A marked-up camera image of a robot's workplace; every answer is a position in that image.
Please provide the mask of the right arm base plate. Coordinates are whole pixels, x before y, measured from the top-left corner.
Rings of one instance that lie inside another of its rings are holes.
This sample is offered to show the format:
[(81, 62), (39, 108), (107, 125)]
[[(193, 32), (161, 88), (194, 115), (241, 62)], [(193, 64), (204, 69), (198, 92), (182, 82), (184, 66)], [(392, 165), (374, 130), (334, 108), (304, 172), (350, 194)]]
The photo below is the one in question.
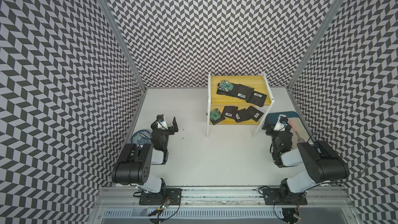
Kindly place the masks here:
[(266, 205), (308, 205), (306, 193), (294, 194), (288, 190), (280, 190), (276, 188), (261, 189)]

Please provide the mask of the green floral tea bag top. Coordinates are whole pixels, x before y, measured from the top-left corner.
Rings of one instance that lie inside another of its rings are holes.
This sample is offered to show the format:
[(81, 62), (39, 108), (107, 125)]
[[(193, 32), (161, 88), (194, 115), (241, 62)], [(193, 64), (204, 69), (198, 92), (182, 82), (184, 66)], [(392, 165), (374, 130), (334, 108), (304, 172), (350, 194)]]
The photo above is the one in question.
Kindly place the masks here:
[(225, 92), (232, 91), (234, 89), (234, 84), (227, 81), (227, 80), (222, 80), (218, 85), (217, 89), (223, 90)]

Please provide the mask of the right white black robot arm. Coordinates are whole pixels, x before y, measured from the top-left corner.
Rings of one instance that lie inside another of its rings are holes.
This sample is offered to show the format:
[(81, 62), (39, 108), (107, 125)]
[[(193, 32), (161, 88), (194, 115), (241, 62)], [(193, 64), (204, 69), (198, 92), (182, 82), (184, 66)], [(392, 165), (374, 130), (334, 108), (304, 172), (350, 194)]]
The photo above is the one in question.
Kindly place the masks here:
[(281, 181), (281, 195), (302, 194), (322, 183), (348, 178), (348, 164), (327, 142), (298, 142), (293, 149), (292, 130), (286, 121), (265, 129), (266, 135), (272, 138), (270, 154), (277, 167), (304, 166), (296, 175)]

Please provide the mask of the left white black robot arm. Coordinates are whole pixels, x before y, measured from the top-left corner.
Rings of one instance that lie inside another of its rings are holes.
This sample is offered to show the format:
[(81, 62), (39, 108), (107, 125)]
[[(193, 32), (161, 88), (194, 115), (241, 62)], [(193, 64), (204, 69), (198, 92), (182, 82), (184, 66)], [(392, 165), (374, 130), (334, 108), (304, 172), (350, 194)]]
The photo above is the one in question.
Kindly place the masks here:
[(165, 197), (164, 179), (151, 174), (151, 166), (165, 165), (169, 157), (169, 138), (179, 131), (176, 118), (168, 126), (164, 115), (157, 115), (151, 131), (136, 132), (124, 145), (112, 171), (112, 182), (136, 185), (146, 194)]

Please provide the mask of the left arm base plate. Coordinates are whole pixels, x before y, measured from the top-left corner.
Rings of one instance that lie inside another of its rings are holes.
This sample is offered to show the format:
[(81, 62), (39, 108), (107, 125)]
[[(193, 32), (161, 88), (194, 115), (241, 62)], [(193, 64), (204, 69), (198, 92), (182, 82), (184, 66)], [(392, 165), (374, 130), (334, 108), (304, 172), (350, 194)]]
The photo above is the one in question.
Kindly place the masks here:
[(181, 188), (166, 188), (160, 193), (142, 193), (139, 205), (160, 206), (166, 199), (170, 200), (170, 205), (179, 205), (182, 197)]

